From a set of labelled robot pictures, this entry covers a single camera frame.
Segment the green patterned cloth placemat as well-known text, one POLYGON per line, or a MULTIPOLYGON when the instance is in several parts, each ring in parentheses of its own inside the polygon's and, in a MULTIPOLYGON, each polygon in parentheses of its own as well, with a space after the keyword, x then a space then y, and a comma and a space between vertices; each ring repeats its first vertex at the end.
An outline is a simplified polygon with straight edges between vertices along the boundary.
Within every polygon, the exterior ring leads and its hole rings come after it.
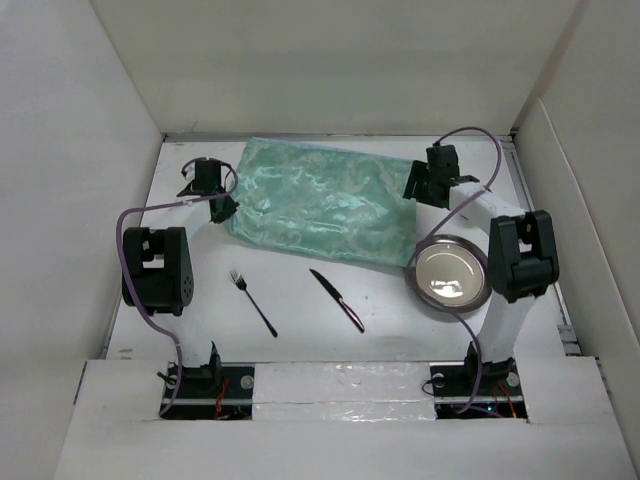
POLYGON ((236 168, 231 235, 257 247, 402 267, 416 243, 408 160, 252 138, 236 168))

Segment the round plate with dark rim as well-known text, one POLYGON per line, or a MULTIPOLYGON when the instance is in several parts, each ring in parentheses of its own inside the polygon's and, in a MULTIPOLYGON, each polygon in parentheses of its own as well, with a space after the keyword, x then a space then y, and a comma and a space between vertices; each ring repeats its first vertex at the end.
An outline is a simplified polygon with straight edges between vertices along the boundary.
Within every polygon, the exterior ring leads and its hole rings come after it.
POLYGON ((416 294, 440 311, 477 310, 492 293, 486 254, 473 242, 456 235, 434 235, 419 247, 408 276, 416 294))

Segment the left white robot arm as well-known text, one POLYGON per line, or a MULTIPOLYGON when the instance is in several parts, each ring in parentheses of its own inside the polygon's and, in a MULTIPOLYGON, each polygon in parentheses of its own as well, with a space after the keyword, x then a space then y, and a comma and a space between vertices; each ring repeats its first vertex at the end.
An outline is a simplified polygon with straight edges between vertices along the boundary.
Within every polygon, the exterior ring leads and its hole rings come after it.
POLYGON ((195 293, 189 240, 204 226, 220 224, 236 212, 232 193, 238 186, 234 168, 221 160, 198 157, 181 169, 187 181, 169 203, 129 208, 116 221, 116 248, 125 303, 176 348, 176 366, 167 380, 188 382, 201 396, 222 387, 215 344, 183 320, 195 293))

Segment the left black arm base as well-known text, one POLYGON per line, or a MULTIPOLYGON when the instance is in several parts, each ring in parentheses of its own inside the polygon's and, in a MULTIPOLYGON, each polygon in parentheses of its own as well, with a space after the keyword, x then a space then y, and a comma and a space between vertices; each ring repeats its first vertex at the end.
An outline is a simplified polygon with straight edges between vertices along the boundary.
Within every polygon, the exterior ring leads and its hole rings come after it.
POLYGON ((253 416, 255 365, 223 363, 212 375, 205 367, 185 368, 176 399, 174 392, 177 367, 159 373, 164 384, 160 417, 164 420, 243 421, 253 416))

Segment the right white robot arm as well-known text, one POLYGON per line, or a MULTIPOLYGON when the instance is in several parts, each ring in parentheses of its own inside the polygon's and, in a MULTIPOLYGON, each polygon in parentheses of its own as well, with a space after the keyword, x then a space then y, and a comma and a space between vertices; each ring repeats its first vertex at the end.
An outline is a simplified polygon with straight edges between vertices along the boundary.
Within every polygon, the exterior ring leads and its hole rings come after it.
POLYGON ((403 197, 462 213, 489 238, 487 280, 493 295, 462 369, 465 387, 483 394, 508 375, 529 311, 559 278, 553 222, 548 212, 525 211, 477 178, 461 175, 454 146, 436 143, 426 154, 425 162, 412 164, 403 197))

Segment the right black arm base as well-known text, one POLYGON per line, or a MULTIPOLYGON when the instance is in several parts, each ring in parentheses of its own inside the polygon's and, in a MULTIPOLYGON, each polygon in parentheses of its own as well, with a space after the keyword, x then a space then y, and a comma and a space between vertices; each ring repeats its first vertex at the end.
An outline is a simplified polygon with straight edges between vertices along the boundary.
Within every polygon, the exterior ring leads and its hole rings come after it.
POLYGON ((475 389, 476 369, 462 361, 432 362, 422 391, 433 399, 437 420, 527 419, 527 409, 515 365, 506 373, 484 376, 475 389))

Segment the black metal fork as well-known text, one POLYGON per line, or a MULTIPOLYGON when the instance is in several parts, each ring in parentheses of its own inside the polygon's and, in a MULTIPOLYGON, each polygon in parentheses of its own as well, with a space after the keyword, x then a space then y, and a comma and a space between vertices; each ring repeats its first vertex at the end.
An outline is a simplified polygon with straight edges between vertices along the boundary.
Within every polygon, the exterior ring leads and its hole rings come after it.
POLYGON ((248 286, 247 286, 247 283, 246 283, 244 277, 239 272, 237 272, 236 270, 231 270, 230 271, 230 277, 231 277, 231 280, 233 281, 233 283, 235 284, 235 286, 240 291, 245 293, 245 295, 247 296, 247 298, 249 299, 249 301, 251 302, 251 304, 253 305, 253 307, 257 311, 258 315, 261 317, 261 319, 262 319, 263 323, 265 324, 266 328, 269 330, 271 336, 273 338, 277 338, 279 336, 279 334, 278 334, 276 328, 272 325, 272 323, 269 321, 269 319, 266 317, 266 315, 263 313, 263 311, 260 309, 260 307, 258 306, 256 301, 254 300, 252 295, 249 293, 248 286))

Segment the aluminium table edge rail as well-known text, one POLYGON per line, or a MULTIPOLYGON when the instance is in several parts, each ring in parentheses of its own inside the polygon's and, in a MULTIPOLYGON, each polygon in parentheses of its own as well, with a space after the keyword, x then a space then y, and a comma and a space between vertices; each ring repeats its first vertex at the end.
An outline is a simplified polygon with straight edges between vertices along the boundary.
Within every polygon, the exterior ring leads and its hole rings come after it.
POLYGON ((490 235, 490 242, 497 243, 506 255, 498 267, 499 276, 510 299, 521 296, 534 302, 525 321, 527 329, 544 328, 556 350, 580 356, 580 345, 557 288, 560 269, 551 215, 533 206, 514 140, 505 140, 503 147, 518 205, 525 214, 512 222, 513 227, 500 225, 498 232, 490 235))

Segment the black handled table knife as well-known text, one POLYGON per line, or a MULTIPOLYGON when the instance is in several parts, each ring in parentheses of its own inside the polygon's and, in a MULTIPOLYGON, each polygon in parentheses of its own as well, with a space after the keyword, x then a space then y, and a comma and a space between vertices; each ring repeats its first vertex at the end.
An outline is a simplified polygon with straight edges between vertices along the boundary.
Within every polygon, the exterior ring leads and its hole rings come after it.
POLYGON ((365 333, 365 326, 355 311, 349 307, 343 299, 342 294, 327 280, 320 272, 314 269, 310 269, 311 274, 327 291, 331 298, 339 305, 341 310, 347 315, 351 322, 355 325, 361 334, 365 333))

